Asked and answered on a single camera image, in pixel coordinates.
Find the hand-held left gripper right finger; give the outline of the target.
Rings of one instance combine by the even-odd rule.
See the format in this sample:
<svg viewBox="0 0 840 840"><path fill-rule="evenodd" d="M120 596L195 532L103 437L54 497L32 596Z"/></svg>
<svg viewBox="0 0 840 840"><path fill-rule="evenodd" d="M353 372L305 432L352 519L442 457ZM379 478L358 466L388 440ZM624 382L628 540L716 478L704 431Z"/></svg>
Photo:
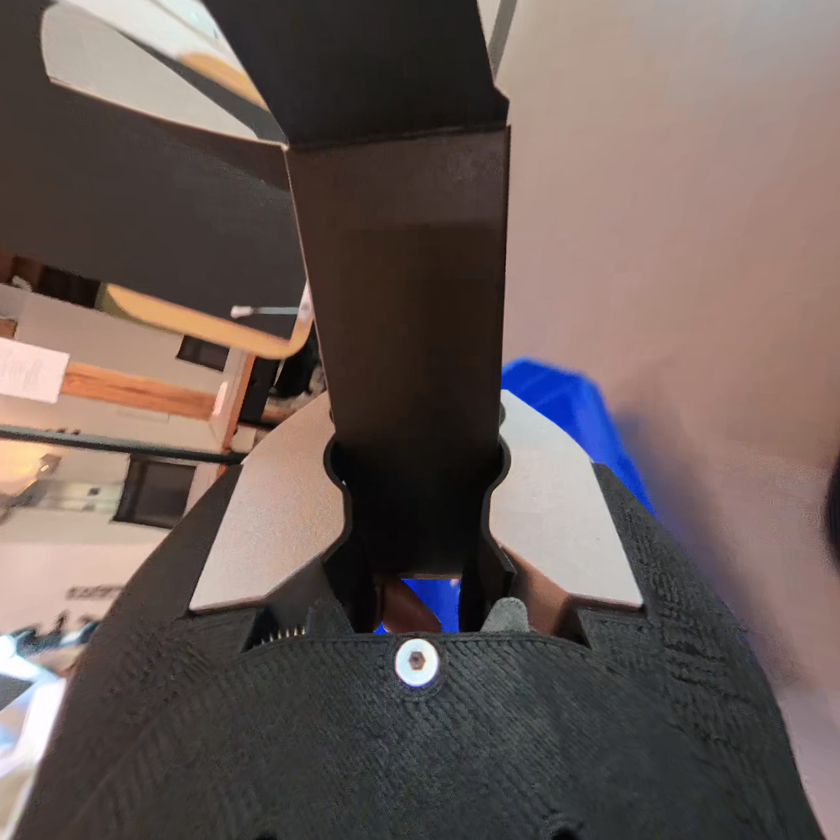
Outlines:
<svg viewBox="0 0 840 840"><path fill-rule="evenodd" d="M511 596L529 617L573 606L638 613L641 591L595 463L560 426L502 391L503 476L489 496L489 534L515 570Z"/></svg>

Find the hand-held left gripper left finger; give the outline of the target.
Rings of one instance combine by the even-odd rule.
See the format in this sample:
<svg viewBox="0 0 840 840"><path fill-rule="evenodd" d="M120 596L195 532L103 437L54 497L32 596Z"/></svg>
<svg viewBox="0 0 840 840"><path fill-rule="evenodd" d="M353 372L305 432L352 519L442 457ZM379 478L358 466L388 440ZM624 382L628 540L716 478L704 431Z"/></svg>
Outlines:
<svg viewBox="0 0 840 840"><path fill-rule="evenodd" d="M272 605L305 617L326 588L322 562L349 532L347 491L328 465L329 401L313 401L243 462L190 601L193 613Z"/></svg>

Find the blue plastic bin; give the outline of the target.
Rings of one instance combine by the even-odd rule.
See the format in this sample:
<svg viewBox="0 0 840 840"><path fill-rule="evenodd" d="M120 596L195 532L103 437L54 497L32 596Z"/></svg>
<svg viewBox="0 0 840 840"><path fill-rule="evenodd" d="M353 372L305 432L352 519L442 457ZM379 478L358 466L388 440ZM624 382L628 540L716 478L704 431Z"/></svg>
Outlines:
<svg viewBox="0 0 840 840"><path fill-rule="evenodd" d="M607 410L599 388L583 374L561 369L536 360L519 359L503 367L501 391L510 391L526 404L547 417L573 440L583 447L595 463L595 474L599 480L605 500L631 564L631 550L627 539L620 535L613 516L613 503L607 498L607 491L616 489L619 495L629 492L631 502L641 502L643 513L652 512L649 498L634 462L629 457ZM605 608L573 606L565 617L529 617L526 606L511 596L511 584L515 569L507 555L489 534L489 496L503 476L505 456L500 438L500 424L503 408L500 398L500 422L498 447L487 473L478 483L477 500L464 503L459 510L458 524L469 536L469 553L459 563L458 571L429 572L430 576L444 579L459 577L458 603L453 595L441 595L443 583L412 584L419 590L421 598L433 608L442 606L445 631L459 630L474 633L480 629L497 629L502 626L501 607L512 606L516 618L512 621L517 631L533 630L539 634L557 635L565 624L571 622L571 612L577 607L609 610ZM640 592L643 590L633 570Z"/></svg>

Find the matte black box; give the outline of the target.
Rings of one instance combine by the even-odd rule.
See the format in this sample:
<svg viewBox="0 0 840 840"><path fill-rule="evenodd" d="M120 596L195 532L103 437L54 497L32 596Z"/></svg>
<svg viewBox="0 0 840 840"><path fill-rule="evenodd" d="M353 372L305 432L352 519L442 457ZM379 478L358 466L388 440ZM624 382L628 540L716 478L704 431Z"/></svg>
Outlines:
<svg viewBox="0 0 840 840"><path fill-rule="evenodd" d="M325 558L373 628L373 576L462 576L480 629L515 572L503 467L508 100L476 2L207 2L288 141L349 534Z"/></svg>

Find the grey desk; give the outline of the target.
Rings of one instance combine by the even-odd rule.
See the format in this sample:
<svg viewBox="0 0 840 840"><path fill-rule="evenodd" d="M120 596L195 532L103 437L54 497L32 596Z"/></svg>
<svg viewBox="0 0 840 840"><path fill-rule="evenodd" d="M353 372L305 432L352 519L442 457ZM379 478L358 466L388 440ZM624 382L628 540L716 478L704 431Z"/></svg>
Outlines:
<svg viewBox="0 0 840 840"><path fill-rule="evenodd" d="M601 387L838 838L839 4L478 6L510 100L505 360Z"/></svg>

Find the white paper sign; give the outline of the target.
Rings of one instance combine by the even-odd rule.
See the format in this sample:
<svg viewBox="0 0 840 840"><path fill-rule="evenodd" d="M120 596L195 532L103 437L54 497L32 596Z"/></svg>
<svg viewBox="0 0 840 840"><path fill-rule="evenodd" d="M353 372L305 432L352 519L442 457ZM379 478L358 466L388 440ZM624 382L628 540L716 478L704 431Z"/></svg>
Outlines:
<svg viewBox="0 0 840 840"><path fill-rule="evenodd" d="M69 360L68 353L1 339L1 395L56 404Z"/></svg>

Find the black board on white stand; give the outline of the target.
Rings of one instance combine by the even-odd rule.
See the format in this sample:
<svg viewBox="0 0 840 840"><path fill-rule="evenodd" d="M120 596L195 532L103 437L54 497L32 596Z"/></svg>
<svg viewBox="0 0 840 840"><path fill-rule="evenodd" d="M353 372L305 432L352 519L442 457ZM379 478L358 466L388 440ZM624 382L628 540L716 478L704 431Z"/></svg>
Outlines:
<svg viewBox="0 0 840 840"><path fill-rule="evenodd" d="M57 4L2 2L2 250L198 312L207 341L305 346L306 272L278 144L143 115L49 79Z"/></svg>

